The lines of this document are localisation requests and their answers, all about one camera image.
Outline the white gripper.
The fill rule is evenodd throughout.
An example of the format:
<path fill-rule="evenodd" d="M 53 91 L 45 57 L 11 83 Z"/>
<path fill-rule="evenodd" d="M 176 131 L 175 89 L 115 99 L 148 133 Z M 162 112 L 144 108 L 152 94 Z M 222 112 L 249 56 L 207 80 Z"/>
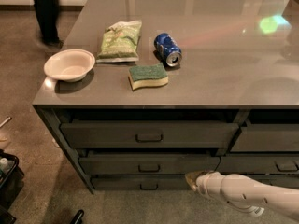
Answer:
<path fill-rule="evenodd" d="M 185 179 L 193 191 L 199 192 L 208 199 L 223 200 L 221 183 L 224 175 L 212 171 L 195 171 L 185 175 Z"/>

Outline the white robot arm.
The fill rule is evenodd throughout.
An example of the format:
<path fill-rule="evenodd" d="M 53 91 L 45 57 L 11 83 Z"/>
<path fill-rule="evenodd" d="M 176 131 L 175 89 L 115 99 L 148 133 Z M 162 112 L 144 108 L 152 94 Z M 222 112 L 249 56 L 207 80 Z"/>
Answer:
<path fill-rule="evenodd" d="M 258 217 L 268 208 L 299 220 L 298 189 L 270 186 L 244 175 L 222 175 L 215 171 L 190 172 L 185 179 L 194 192 L 250 217 Z"/>

